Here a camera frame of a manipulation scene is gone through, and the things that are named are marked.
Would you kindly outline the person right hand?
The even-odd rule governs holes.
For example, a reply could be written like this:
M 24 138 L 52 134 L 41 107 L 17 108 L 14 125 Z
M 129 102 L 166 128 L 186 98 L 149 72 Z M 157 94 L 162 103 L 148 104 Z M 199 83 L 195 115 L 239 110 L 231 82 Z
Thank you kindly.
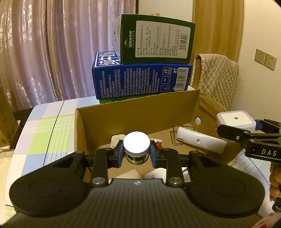
M 270 201 L 273 201 L 280 194 L 280 176 L 281 169 L 280 164 L 276 162 L 271 162 L 270 164 Z

